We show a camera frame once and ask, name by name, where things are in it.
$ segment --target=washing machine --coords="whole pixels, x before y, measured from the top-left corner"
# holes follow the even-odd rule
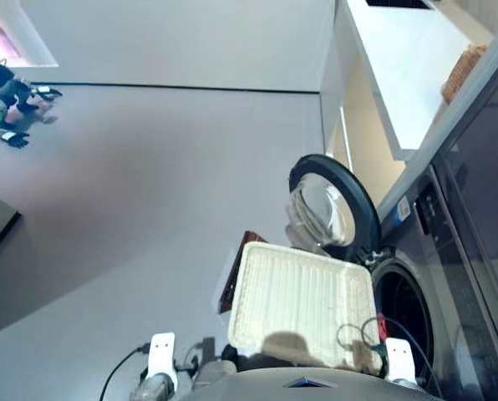
[[[498,66],[487,82],[382,220],[332,158],[304,156],[289,176],[291,243],[369,269],[377,312],[412,334],[446,399],[498,400]]]
[[[498,332],[434,167],[383,221],[355,176],[325,155],[301,158],[289,185],[291,243],[370,270],[377,312],[407,328],[444,398],[498,400]],[[407,339],[388,322],[387,330],[390,337]],[[420,385],[436,394],[421,353],[412,350]]]

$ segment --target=white wall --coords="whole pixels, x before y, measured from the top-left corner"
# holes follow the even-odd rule
[[[346,92],[351,68],[358,52],[353,38],[352,27],[344,12],[344,2],[337,2],[336,22],[323,73],[321,86],[323,136],[325,145],[333,136],[340,106]]]
[[[22,0],[33,81],[319,91],[334,0]]]
[[[498,33],[498,0],[456,0],[456,2],[491,32]]]

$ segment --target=label sticker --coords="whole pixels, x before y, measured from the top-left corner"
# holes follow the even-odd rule
[[[401,198],[398,204],[394,208],[394,219],[396,226],[399,226],[405,221],[407,217],[410,216],[410,205],[407,196]]]

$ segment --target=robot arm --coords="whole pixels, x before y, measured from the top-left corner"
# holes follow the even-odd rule
[[[12,148],[21,149],[28,145],[28,141],[25,139],[28,136],[30,135],[23,132],[12,132],[0,129],[0,140],[6,142]]]

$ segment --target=wicker basket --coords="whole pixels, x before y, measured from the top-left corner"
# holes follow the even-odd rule
[[[459,92],[461,86],[472,72],[475,65],[480,61],[481,56],[485,53],[486,46],[470,45],[468,49],[462,53],[457,64],[453,67],[448,81],[442,88],[442,96],[445,101],[451,103],[454,97]]]

